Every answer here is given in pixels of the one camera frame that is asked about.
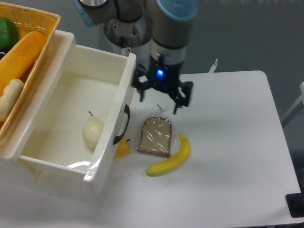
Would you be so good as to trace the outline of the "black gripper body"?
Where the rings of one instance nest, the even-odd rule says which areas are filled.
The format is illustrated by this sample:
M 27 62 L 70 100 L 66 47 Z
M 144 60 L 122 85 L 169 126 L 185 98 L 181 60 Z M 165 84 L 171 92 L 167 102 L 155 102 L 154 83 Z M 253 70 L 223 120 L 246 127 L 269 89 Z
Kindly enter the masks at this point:
M 164 63 L 164 57 L 154 59 L 150 56 L 149 67 L 146 69 L 138 64 L 132 79 L 132 87 L 148 90 L 153 88 L 169 97 L 182 106 L 189 106 L 191 92 L 193 88 L 192 81 L 180 81 L 180 70 L 182 63 L 168 65 Z

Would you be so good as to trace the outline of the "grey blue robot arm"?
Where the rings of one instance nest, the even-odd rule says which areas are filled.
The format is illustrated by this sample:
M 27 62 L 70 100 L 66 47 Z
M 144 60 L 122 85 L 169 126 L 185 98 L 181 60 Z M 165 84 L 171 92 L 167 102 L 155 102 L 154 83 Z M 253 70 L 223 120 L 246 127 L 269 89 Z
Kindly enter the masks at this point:
M 88 26 L 104 25 L 107 39 L 121 48 L 151 46 L 147 66 L 138 64 L 132 87 L 140 96 L 153 88 L 168 94 L 175 108 L 190 103 L 193 83 L 180 81 L 197 15 L 196 0 L 77 0 Z

